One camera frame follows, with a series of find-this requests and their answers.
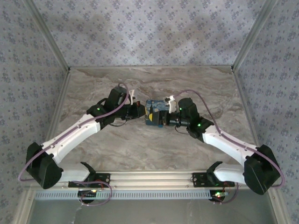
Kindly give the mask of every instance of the patterned wallpaper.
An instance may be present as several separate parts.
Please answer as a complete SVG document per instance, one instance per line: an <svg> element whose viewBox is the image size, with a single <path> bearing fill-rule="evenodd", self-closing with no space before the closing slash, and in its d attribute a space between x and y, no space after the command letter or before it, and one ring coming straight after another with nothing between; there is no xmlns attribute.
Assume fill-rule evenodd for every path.
<svg viewBox="0 0 299 224"><path fill-rule="evenodd" d="M230 65L264 0L34 0L69 66Z"/></svg>
<svg viewBox="0 0 299 224"><path fill-rule="evenodd" d="M65 71L22 1L0 7L0 223L8 224L27 147L44 140Z"/></svg>
<svg viewBox="0 0 299 224"><path fill-rule="evenodd" d="M299 224L299 2L280 0L237 71L260 143L272 147Z"/></svg>

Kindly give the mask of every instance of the marble surface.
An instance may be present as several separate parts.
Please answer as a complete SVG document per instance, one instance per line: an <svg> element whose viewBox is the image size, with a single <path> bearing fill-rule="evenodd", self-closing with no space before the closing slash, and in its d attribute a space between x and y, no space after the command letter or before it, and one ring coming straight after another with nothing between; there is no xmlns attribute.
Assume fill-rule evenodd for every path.
<svg viewBox="0 0 299 224"><path fill-rule="evenodd" d="M119 82L125 82L129 89L138 90L137 97L143 104L147 99L163 99L184 89L197 90L223 130L253 143L228 67L71 69L70 75L57 134L107 97ZM191 97L199 113L209 118L198 96L184 93L180 98L183 97ZM236 163L219 149L177 133L174 127L147 126L144 118L128 121L122 127L105 127L63 159L81 161L95 170L206 169L215 161Z"/></svg>

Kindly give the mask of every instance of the wall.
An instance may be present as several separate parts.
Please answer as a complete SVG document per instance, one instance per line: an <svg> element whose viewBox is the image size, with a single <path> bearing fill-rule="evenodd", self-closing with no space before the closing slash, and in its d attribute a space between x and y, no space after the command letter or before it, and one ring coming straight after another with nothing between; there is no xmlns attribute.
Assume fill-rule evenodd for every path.
<svg viewBox="0 0 299 224"><path fill-rule="evenodd" d="M69 66L231 65L263 0L34 0Z"/></svg>
<svg viewBox="0 0 299 224"><path fill-rule="evenodd" d="M280 0L236 71L260 143L273 148L299 224L299 3Z"/></svg>
<svg viewBox="0 0 299 224"><path fill-rule="evenodd" d="M27 147L43 142L65 71L22 1L0 1L0 223L12 221Z"/></svg>

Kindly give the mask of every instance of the gray marble floor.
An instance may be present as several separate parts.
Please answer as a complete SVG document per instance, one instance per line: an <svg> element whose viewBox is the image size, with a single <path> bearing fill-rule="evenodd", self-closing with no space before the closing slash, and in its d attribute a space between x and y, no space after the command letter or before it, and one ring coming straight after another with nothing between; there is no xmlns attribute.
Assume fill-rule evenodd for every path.
<svg viewBox="0 0 299 224"><path fill-rule="evenodd" d="M71 69L57 134L75 123L86 110L107 97L120 81L138 90L138 99L163 99L184 89L200 92L219 126L253 143L236 85L227 67L179 68L101 68ZM191 97L199 113L209 115L198 98ZM95 170L206 169L215 161L233 159L173 127L147 126L144 118L128 121L122 127L107 126L73 149L63 162L89 163Z"/></svg>

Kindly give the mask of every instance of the blue floral wallpaper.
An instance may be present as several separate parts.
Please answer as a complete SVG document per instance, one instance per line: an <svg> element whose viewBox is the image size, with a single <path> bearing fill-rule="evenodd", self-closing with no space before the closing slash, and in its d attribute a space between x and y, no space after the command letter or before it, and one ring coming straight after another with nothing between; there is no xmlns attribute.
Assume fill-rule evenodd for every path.
<svg viewBox="0 0 299 224"><path fill-rule="evenodd" d="M45 139L66 71L21 0L0 7L0 223L8 224L27 147Z"/></svg>
<svg viewBox="0 0 299 224"><path fill-rule="evenodd" d="M285 194L299 224L299 2L280 0L241 68L242 82L260 143L272 147L286 175Z"/></svg>
<svg viewBox="0 0 299 224"><path fill-rule="evenodd" d="M264 0L34 0L69 66L232 64Z"/></svg>

